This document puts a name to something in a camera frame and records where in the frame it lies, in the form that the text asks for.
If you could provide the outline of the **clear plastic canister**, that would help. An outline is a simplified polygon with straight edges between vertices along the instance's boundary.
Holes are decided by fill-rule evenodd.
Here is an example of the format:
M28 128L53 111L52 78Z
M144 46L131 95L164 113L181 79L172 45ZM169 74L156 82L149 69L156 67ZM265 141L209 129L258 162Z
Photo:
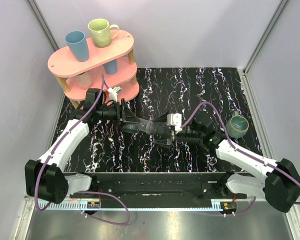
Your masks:
M155 128L152 121L140 119L140 122L124 124L122 127L122 131L130 134L135 134L139 131L142 131L149 135L153 135L155 132Z

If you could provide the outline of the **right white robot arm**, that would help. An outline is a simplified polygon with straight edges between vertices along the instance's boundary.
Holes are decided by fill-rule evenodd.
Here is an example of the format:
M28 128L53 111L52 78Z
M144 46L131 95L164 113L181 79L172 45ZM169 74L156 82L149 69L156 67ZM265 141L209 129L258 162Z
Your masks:
M287 213L300 197L300 175L294 164L283 158L280 161L260 156L233 141L214 129L214 123L201 111L191 122L181 126L182 116L171 113L148 124L150 135L163 138L161 145L168 147L174 141L194 143L203 151L220 160L232 163L250 176L227 173L219 180L218 195L229 198L233 194L245 194L265 199L274 209Z

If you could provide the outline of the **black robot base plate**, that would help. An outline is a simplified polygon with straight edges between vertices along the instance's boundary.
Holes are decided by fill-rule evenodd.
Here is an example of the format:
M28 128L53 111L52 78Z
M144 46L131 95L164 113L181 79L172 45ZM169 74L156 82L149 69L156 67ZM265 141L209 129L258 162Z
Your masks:
M211 200L246 199L226 188L227 172L98 172L89 192L118 197L129 209L207 208Z

